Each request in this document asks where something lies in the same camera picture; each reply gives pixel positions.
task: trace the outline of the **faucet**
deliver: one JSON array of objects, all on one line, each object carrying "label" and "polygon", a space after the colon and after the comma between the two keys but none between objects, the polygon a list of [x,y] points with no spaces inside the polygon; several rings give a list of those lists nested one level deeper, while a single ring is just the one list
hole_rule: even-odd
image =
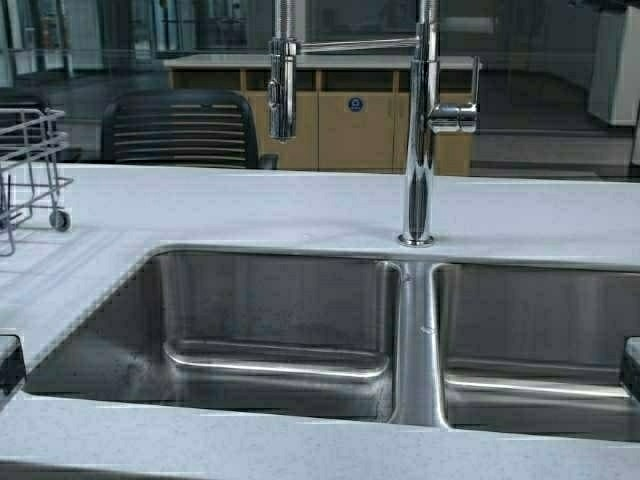
[{"label": "faucet", "polygon": [[435,137],[439,133],[474,133],[478,119],[479,62],[473,61],[472,100],[440,103],[440,0],[420,0],[416,36],[384,40],[303,43],[295,36],[295,0],[275,0],[275,36],[270,42],[271,79],[268,84],[270,136],[286,142],[296,134],[296,58],[300,53],[344,52],[414,47],[411,61],[411,113],[404,194],[403,230],[399,241],[426,247],[431,236],[431,197],[435,166]]}]

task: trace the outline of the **faucet base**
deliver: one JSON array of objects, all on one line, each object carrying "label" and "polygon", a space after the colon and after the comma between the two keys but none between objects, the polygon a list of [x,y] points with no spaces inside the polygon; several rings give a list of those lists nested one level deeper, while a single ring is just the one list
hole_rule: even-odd
[{"label": "faucet base", "polygon": [[400,235],[398,241],[405,247],[415,248],[430,247],[434,243],[433,237],[429,237],[426,240],[414,240],[413,238],[407,238],[405,235]]}]

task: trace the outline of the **sink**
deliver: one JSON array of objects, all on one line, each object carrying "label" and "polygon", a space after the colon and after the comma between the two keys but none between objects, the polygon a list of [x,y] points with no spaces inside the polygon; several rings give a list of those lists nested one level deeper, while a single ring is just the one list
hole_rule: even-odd
[{"label": "sink", "polygon": [[372,259],[160,253],[33,370],[25,391],[386,422],[400,277]]},{"label": "sink", "polygon": [[640,441],[640,404],[620,384],[640,275],[446,265],[434,283],[447,424]]}]

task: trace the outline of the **floor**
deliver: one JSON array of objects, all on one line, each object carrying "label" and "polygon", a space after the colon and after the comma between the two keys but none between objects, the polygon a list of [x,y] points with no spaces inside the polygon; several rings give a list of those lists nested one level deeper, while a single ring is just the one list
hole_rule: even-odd
[{"label": "floor", "polygon": [[[100,118],[125,92],[167,88],[161,69],[84,75],[20,86],[45,88],[67,112],[64,128],[82,159],[98,158]],[[587,113],[587,93],[541,74],[485,72],[472,174],[526,178],[625,179],[633,130],[610,128]]]}]

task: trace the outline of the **blue sticker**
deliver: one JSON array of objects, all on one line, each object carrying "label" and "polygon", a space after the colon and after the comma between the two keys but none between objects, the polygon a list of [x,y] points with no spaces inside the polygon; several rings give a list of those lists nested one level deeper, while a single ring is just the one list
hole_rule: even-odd
[{"label": "blue sticker", "polygon": [[353,113],[361,112],[364,108],[364,101],[360,97],[353,97],[349,99],[349,110]]}]

